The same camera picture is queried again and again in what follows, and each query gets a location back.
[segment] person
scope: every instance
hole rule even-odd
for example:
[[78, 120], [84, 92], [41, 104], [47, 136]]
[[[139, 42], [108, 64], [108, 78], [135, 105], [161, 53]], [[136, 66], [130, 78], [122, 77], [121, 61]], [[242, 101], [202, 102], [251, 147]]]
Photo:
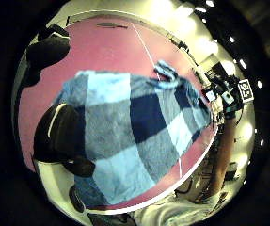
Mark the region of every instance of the person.
[[173, 192], [154, 204], [128, 213], [124, 216], [102, 217], [104, 221], [111, 222], [111, 224], [108, 225], [192, 225], [206, 219], [214, 211], [214, 208], [219, 201], [220, 191], [225, 180], [225, 175], [234, 146], [236, 130], [235, 112], [243, 107], [240, 96], [237, 95], [238, 90], [224, 87], [222, 83], [218, 83], [218, 85], [223, 92], [226, 90], [232, 91], [228, 92], [228, 99], [224, 99], [222, 97], [225, 118], [223, 134], [220, 138], [210, 183], [202, 197], [199, 198], [197, 202], [191, 202], [182, 197], [176, 197]]

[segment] checkered cloth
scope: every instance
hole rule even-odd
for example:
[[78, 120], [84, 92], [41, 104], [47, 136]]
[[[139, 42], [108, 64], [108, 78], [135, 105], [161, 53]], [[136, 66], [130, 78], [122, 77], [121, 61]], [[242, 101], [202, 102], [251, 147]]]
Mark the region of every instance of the checkered cloth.
[[54, 104], [79, 113], [79, 154], [96, 165], [92, 177], [75, 176], [86, 206], [125, 202], [152, 188], [209, 125], [190, 82], [164, 61], [156, 66], [168, 80], [80, 71], [56, 97]]

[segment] floor line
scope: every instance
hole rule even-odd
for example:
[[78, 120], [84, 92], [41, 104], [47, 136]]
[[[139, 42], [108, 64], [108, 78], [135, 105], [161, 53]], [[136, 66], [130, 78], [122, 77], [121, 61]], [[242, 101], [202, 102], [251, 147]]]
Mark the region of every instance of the floor line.
[[183, 171], [182, 171], [182, 160], [179, 158], [179, 167], [180, 167], [180, 178], [183, 177]]
[[[145, 49], [145, 51], [146, 51], [148, 57], [150, 58], [151, 64], [152, 64], [152, 66], [153, 66], [153, 68], [154, 68], [155, 65], [154, 65], [154, 62], [153, 62], [153, 59], [152, 59], [152, 56], [151, 56], [150, 51], [148, 50], [148, 48], [147, 48], [145, 42], [143, 41], [142, 37], [140, 36], [140, 34], [138, 33], [138, 31], [136, 30], [134, 24], [132, 24], [132, 26], [133, 26], [133, 28], [134, 28], [134, 30], [135, 30], [135, 33], [137, 34], [138, 38], [140, 39], [140, 41], [141, 41], [141, 43], [142, 43], [142, 45], [143, 45], [143, 47], [144, 47], [144, 49]], [[161, 80], [160, 75], [159, 75], [158, 73], [156, 73], [156, 75], [157, 75], [157, 78], [158, 78], [159, 80]]]

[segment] printed sign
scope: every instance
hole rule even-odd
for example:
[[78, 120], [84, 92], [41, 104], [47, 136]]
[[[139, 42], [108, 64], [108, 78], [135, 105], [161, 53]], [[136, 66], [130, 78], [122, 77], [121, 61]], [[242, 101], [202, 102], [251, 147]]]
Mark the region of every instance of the printed sign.
[[254, 100], [254, 94], [249, 85], [248, 79], [241, 80], [238, 84], [240, 90], [241, 98], [243, 103], [247, 103]]

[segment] desk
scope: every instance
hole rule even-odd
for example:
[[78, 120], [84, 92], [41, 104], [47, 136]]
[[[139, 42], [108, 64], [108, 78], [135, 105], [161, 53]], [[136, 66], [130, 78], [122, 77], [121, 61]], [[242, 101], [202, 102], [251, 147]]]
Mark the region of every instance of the desk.
[[[128, 28], [102, 28], [101, 22], [128, 25]], [[140, 25], [117, 18], [86, 19], [66, 28], [71, 37], [71, 50], [55, 65], [44, 69], [41, 80], [24, 89], [20, 101], [19, 136], [24, 162], [35, 170], [31, 156], [36, 126], [50, 103], [60, 92], [62, 84], [74, 77], [79, 70], [127, 72], [157, 77], [154, 63], [163, 59], [179, 74], [186, 77], [197, 89], [201, 84], [194, 76], [190, 62], [167, 38]], [[180, 186], [199, 165], [214, 139], [212, 125], [206, 128], [188, 152], [175, 164], [154, 188], [127, 202], [87, 209], [94, 214], [119, 214], [142, 208], [164, 198]]]

